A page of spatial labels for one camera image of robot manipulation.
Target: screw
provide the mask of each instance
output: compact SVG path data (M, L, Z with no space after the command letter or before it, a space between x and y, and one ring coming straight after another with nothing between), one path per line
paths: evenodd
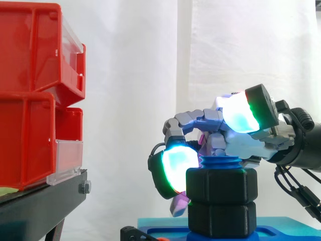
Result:
M91 181L86 180L82 183L82 193L88 194L91 191Z

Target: white curtain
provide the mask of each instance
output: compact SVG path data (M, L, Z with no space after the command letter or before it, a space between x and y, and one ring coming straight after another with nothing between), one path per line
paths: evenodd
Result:
M264 83L275 99L321 121L314 0L57 3L87 46L86 99L77 106L84 110L83 168L92 181L86 201L66 218L62 241L119 240L119 230L139 217L170 216L147 158L176 112ZM257 214L317 226L273 172L267 162L258 168ZM294 174L321 196L317 184Z

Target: blue tray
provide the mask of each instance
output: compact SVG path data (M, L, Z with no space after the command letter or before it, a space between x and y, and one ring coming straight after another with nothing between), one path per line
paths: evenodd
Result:
M258 228L249 238L212 239L190 232L187 218L141 218L138 228L170 241L321 241L321 231L288 217L259 217Z

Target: red plastic drawer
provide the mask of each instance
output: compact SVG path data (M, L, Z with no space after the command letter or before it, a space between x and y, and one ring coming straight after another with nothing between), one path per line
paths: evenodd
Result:
M0 187L23 190L45 181L56 173L57 163L63 170L81 166L81 109L56 109L53 95L46 92L0 92L0 113ZM77 144L78 153L62 153L59 162L57 137ZM66 157L72 162L66 163Z
M57 4L0 2L0 91L46 91L57 106L85 98L86 48Z

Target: black clamp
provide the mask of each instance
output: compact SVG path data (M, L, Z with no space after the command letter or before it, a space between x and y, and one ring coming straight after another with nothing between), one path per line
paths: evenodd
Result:
M126 226L120 230L120 241L158 241L158 239L135 227Z

